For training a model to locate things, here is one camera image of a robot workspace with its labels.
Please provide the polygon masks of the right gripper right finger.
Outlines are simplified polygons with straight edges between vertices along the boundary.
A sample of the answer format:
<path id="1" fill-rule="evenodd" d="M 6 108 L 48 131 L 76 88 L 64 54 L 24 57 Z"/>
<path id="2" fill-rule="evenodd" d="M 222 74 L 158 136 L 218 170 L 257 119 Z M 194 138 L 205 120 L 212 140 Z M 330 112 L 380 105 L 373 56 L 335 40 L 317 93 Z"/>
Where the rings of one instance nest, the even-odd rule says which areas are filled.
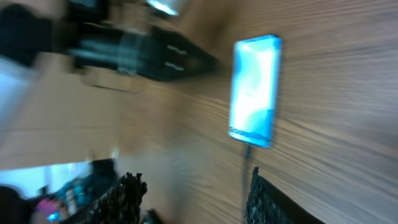
<path id="1" fill-rule="evenodd" d="M 252 172 L 245 219 L 248 224 L 325 224 L 259 175 L 258 167 Z"/>

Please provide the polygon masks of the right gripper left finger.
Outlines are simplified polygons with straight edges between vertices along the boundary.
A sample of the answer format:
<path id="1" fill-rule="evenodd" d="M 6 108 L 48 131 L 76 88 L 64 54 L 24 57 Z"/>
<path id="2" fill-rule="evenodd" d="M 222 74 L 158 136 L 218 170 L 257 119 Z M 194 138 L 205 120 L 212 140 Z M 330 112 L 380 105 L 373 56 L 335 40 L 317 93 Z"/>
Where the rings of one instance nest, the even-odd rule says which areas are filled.
<path id="1" fill-rule="evenodd" d="M 141 173 L 123 175 L 105 194 L 62 224 L 139 224 L 147 184 Z"/>

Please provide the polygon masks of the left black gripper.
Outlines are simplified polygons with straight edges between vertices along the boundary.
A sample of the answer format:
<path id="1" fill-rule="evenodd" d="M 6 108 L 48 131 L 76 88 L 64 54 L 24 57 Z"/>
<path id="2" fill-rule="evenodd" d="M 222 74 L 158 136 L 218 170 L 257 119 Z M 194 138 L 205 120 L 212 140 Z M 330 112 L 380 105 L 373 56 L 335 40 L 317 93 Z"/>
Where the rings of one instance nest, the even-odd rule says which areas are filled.
<path id="1" fill-rule="evenodd" d="M 217 58 L 178 32 L 160 27 L 153 27 L 145 36 L 137 58 L 137 74 L 160 82 L 210 73 L 217 68 Z"/>

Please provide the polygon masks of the blue Galaxy S24+ smartphone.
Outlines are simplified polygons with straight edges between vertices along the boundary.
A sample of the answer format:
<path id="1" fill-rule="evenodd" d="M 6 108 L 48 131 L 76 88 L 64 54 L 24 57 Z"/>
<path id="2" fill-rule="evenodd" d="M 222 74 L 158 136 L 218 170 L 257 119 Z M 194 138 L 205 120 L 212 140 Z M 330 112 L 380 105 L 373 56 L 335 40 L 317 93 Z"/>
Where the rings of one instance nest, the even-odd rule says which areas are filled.
<path id="1" fill-rule="evenodd" d="M 282 39 L 275 34 L 234 44 L 228 134 L 269 148 L 277 104 Z"/>

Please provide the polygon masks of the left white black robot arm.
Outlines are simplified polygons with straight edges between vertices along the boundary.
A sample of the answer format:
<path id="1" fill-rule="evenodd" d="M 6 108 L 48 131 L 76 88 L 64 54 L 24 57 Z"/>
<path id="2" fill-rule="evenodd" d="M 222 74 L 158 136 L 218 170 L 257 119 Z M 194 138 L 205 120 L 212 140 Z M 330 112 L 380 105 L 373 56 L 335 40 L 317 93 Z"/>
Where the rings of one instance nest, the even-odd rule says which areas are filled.
<path id="1" fill-rule="evenodd" d="M 151 25 L 146 34 L 107 24 L 111 1 L 63 1 L 56 21 L 29 6 L 1 7 L 1 55 L 31 68 L 41 52 L 73 59 L 73 68 L 97 67 L 172 82 L 214 72 L 218 60 L 178 32 Z"/>

